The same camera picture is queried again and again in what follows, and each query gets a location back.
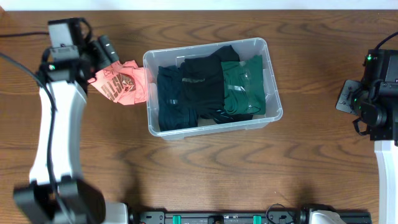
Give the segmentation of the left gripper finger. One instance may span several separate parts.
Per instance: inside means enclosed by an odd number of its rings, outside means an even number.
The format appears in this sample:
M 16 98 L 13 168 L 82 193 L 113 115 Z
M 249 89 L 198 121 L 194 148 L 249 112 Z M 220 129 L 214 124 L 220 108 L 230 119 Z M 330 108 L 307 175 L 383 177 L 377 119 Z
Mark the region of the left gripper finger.
M 101 35 L 98 37 L 98 41 L 104 50 L 107 58 L 111 63 L 117 62 L 119 60 L 119 55 L 117 54 L 113 44 L 111 43 L 107 35 Z
M 91 42 L 91 48 L 96 70 L 102 70 L 111 65 L 111 61 L 105 51 L 104 46 L 98 40 L 93 40 Z

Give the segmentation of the coral orange shirt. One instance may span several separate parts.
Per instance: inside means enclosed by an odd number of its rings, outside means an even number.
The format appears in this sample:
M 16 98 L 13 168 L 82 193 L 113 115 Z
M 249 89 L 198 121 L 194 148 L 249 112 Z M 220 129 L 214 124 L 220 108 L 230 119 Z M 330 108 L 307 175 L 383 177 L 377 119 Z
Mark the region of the coral orange shirt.
M 114 62 L 96 72 L 88 82 L 114 103 L 135 105 L 147 101 L 147 78 L 144 68 L 139 67 L 135 60 Z

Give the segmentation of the dark navy garment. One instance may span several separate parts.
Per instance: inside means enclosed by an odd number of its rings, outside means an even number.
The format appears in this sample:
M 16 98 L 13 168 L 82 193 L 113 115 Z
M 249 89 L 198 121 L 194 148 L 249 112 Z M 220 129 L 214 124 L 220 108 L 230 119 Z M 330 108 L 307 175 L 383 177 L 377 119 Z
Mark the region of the dark navy garment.
M 182 74 L 175 66 L 161 67 L 157 75 L 159 128 L 161 131 L 195 128 L 197 112 L 185 106 L 181 99 Z

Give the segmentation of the black garment with tape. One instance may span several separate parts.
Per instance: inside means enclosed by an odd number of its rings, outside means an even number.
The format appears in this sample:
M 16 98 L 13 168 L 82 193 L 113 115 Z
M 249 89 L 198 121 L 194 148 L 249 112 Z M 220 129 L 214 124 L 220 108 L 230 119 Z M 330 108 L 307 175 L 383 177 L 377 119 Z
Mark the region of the black garment with tape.
M 223 108 L 224 86 L 221 60 L 216 55 L 186 58 L 182 73 L 182 103 L 198 114 L 208 114 Z

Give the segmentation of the dark green garment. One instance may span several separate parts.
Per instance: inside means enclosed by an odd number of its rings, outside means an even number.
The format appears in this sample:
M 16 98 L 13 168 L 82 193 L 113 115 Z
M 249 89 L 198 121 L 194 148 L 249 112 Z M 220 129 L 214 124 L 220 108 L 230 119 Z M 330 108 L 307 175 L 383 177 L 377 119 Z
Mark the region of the dark green garment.
M 224 77 L 224 110 L 228 114 L 264 115 L 263 58 L 255 55 L 245 61 L 222 62 Z

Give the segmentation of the black shirt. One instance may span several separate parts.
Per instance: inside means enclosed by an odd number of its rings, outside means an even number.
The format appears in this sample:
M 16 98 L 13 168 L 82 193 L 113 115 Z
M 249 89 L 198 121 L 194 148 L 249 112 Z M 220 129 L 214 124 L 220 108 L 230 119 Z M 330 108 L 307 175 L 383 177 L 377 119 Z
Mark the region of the black shirt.
M 251 74 L 240 64 L 239 55 L 232 46 L 224 46 L 212 54 L 220 61 L 223 75 L 224 101 L 222 109 L 203 114 L 204 119 L 213 119 L 216 124 L 247 121 L 253 117 L 254 103 L 248 97 L 245 84 Z

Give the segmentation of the clear plastic storage bin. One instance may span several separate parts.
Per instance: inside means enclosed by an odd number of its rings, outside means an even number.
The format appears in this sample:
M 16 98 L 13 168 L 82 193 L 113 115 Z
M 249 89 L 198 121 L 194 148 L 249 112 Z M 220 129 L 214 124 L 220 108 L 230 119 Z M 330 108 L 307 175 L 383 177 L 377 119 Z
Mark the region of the clear plastic storage bin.
M 195 128 L 161 131 L 159 128 L 159 101 L 157 75 L 159 67 L 175 65 L 179 67 L 186 58 L 206 57 L 223 46 L 232 46 L 241 60 L 247 60 L 255 55 L 262 55 L 264 93 L 266 112 L 255 115 L 252 120 L 226 124 L 216 124 L 212 119 L 199 119 Z M 190 136 L 237 131 L 241 129 L 259 129 L 269 123 L 278 121 L 283 115 L 279 91 L 275 81 L 267 42 L 260 38 L 233 40 L 212 44 L 192 45 L 171 49 L 149 50 L 143 56 L 144 73 L 147 78 L 147 122 L 151 135 L 164 140 L 183 139 Z

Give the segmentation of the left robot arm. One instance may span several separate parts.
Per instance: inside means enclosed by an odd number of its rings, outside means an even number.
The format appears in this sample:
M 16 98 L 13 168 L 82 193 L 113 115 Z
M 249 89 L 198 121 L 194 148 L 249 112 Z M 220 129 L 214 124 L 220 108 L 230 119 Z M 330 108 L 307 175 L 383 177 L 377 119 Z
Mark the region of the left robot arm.
M 88 82 L 119 57 L 105 35 L 50 38 L 34 75 L 42 107 L 37 153 L 29 185 L 14 189 L 14 201 L 31 223 L 128 223 L 127 205 L 107 202 L 84 181 L 80 164 Z

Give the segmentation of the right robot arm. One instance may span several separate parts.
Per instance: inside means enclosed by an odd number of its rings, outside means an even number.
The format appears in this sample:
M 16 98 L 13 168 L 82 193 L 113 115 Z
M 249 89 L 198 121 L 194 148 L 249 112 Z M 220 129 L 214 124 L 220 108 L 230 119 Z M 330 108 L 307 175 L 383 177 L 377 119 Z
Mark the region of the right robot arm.
M 355 131 L 374 142 L 379 223 L 397 223 L 397 51 L 368 50 L 364 76 L 345 81 L 336 109 L 355 115 Z

